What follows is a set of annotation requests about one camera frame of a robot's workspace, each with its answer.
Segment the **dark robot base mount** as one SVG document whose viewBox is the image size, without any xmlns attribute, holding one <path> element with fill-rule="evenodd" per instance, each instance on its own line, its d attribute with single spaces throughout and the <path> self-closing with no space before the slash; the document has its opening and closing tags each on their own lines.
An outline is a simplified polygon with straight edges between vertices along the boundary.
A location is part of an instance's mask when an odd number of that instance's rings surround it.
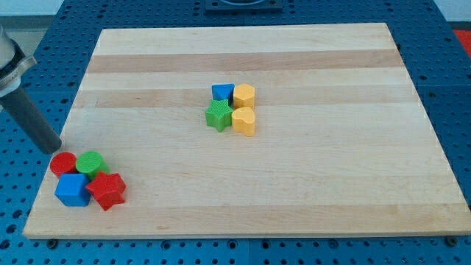
<svg viewBox="0 0 471 265">
<path fill-rule="evenodd" d="M 203 0 L 205 12 L 281 11 L 283 0 Z"/>
</svg>

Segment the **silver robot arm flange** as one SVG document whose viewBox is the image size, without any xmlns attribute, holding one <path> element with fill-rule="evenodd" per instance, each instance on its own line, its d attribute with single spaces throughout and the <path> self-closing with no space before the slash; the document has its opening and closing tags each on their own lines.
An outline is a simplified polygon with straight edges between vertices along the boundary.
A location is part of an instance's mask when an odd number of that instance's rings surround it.
<svg viewBox="0 0 471 265">
<path fill-rule="evenodd" d="M 1 26 L 1 97 L 21 85 L 21 76 L 37 64 L 33 55 L 27 55 Z"/>
</svg>

